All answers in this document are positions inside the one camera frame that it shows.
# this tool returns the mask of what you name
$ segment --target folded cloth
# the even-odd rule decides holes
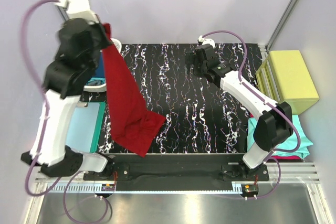
[[[277,156],[299,156],[300,158],[305,158],[309,155],[309,151],[307,149],[308,146],[313,145],[311,141],[306,137],[306,135],[303,132],[303,129],[300,124],[299,116],[298,115],[293,115],[293,124],[298,130],[300,137],[301,137],[301,145],[300,148],[296,152],[288,153],[288,152],[276,152]],[[253,138],[253,133],[254,130],[256,129],[257,126],[257,120],[255,118],[250,118],[248,120],[248,134],[247,134],[247,150],[249,150],[253,143],[254,143],[254,138]],[[296,147],[298,143],[297,137],[295,133],[293,133],[292,136],[287,138],[286,141],[284,141],[282,144],[280,144],[277,148],[285,149],[285,150],[292,150]]]
[[[111,38],[110,24],[104,24],[104,28]],[[144,157],[165,117],[147,110],[138,85],[115,45],[103,49],[103,62],[112,139]]]

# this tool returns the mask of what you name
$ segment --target marble pattern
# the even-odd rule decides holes
[[[248,44],[243,76],[256,85],[262,59],[257,44]],[[129,66],[149,110],[166,117],[149,153],[235,153],[246,146],[249,112],[232,95],[205,79],[185,74],[185,52],[194,44],[124,45]],[[241,44],[217,44],[223,64],[243,60]],[[105,93],[84,93],[83,101],[106,101]],[[98,151],[127,153],[111,139],[106,106]]]

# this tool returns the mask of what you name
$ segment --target teal cloth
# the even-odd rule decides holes
[[[293,124],[298,130],[300,137],[301,137],[301,146],[296,152],[293,152],[293,153],[276,152],[274,155],[284,156],[284,157],[295,155],[301,158],[305,158],[309,155],[309,151],[307,147],[310,145],[313,145],[313,143],[304,134],[303,129],[300,124],[299,116],[293,115],[292,118],[293,118]],[[247,150],[249,150],[254,144],[253,133],[254,133],[254,130],[256,129],[256,126],[257,126],[257,120],[255,118],[250,118],[248,120]],[[285,150],[292,150],[296,147],[297,143],[298,143],[297,137],[295,133],[293,133],[292,136],[290,136],[286,141],[280,144],[277,148],[285,149]]]

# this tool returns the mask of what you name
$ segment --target metal floor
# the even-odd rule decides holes
[[[260,185],[260,195],[270,185]],[[67,207],[72,208],[88,194],[68,194]],[[233,200],[215,195],[132,195],[115,194],[109,198],[113,216],[108,224],[217,224],[217,223],[318,223],[308,191],[303,184],[280,184],[268,198]],[[74,218],[92,222],[105,210],[103,202],[90,199],[72,210]],[[73,223],[64,214],[62,194],[50,193],[44,198],[38,224]]]

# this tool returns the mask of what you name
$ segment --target white wall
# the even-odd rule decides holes
[[[28,197],[24,179],[28,166],[20,161],[37,132],[42,99],[29,79],[19,53],[19,23],[24,11],[38,0],[0,0],[0,222],[22,223]],[[39,73],[52,60],[57,49],[56,31],[60,15],[52,4],[33,16],[29,29],[31,56]]]
[[[272,50],[299,49],[320,101],[300,116],[309,148],[336,220],[336,2],[300,0]]]
[[[195,43],[201,34],[226,29],[265,44],[289,0],[91,0],[122,43]],[[235,41],[216,35],[218,42]]]

